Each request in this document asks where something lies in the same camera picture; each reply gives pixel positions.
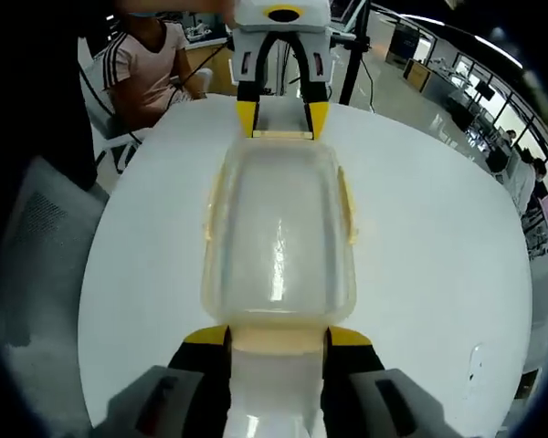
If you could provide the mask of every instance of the white round table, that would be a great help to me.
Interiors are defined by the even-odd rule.
[[[274,99],[289,98],[262,102]],[[204,220],[212,181],[240,135],[234,98],[175,105],[120,178],[79,309],[94,425],[111,397],[215,324],[200,304]],[[331,105],[321,141],[345,169],[359,229],[357,304],[342,326],[436,398],[459,433],[493,436],[521,377],[532,313],[510,196],[445,144],[370,112]]]

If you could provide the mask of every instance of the black stand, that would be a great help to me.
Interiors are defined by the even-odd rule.
[[[353,93],[353,87],[355,87],[355,81],[357,80],[359,66],[362,62],[362,57],[369,49],[370,41],[367,36],[367,22],[369,20],[369,13],[370,0],[366,0],[364,6],[359,11],[357,21],[355,22],[355,40],[339,43],[343,44],[345,48],[351,50],[349,64],[347,65],[347,72],[345,73],[345,81],[343,82],[341,96],[339,97],[339,103],[342,105],[349,105],[349,101],[351,100],[351,95]]]

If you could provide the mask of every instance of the black hair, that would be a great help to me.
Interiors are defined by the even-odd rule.
[[[546,176],[546,164],[544,163],[542,158],[536,158],[534,159],[532,166],[537,174],[543,176]]]

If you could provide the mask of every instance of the translucent plastic box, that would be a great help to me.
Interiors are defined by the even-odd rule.
[[[219,322],[331,325],[353,310],[352,207],[317,141],[230,148],[206,237],[202,298]]]

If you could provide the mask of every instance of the pink shirt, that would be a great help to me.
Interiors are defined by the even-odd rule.
[[[188,43],[183,27],[176,23],[161,24],[164,44],[156,52],[125,32],[115,37],[103,55],[104,89],[131,78],[142,96],[142,105],[163,110],[188,96],[170,83],[176,50],[185,48]]]

